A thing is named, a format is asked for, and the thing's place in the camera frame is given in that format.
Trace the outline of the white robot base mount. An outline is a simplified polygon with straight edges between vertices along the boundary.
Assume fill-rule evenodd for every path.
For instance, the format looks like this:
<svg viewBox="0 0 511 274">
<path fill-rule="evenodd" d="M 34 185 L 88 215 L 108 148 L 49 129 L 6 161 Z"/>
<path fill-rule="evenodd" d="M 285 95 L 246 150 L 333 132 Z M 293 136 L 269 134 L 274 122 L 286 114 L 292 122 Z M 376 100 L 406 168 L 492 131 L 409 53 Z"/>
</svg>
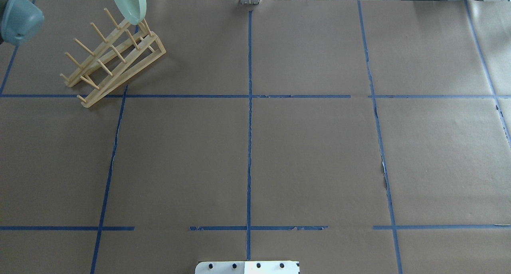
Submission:
<svg viewBox="0 0 511 274">
<path fill-rule="evenodd" d="M 207 261 L 199 262 L 196 274 L 299 274 L 299 262 L 270 261 Z"/>
</svg>

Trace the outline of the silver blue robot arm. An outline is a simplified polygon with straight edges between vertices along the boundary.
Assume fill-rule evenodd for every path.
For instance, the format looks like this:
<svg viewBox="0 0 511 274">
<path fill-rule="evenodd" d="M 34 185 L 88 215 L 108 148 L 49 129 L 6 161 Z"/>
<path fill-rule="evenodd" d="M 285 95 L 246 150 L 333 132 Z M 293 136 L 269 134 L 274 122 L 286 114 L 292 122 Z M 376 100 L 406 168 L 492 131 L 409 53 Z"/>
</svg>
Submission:
<svg viewBox="0 0 511 274">
<path fill-rule="evenodd" d="M 22 46 L 44 23 L 44 14 L 29 0 L 0 0 L 0 42 Z"/>
</svg>

